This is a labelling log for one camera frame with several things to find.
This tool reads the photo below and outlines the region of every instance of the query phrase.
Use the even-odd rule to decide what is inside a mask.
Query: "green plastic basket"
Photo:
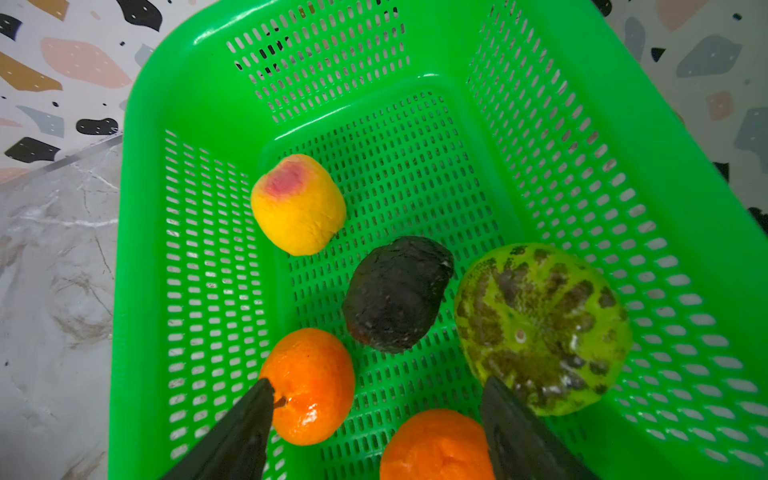
[[[154,53],[125,132],[110,478],[160,477],[307,326],[352,354],[353,410],[320,445],[273,436],[264,478],[378,478],[411,415],[478,418],[452,298],[475,259],[524,241],[603,270],[634,324],[618,386],[546,420],[568,448],[603,478],[768,478],[768,242],[589,0],[223,0]],[[348,207],[313,257],[250,212],[293,153]],[[446,245],[457,277],[390,356],[340,305],[402,235]]]

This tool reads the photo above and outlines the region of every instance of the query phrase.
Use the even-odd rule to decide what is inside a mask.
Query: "green fruit with brown spots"
[[[500,378],[537,415],[598,401],[632,347],[627,312],[606,279],[543,243],[482,257],[458,288],[455,318],[480,383]]]

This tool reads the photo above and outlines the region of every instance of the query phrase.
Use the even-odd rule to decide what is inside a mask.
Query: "peach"
[[[256,182],[250,202],[267,238],[295,257],[320,252],[346,219],[339,188],[306,155],[282,159]]]

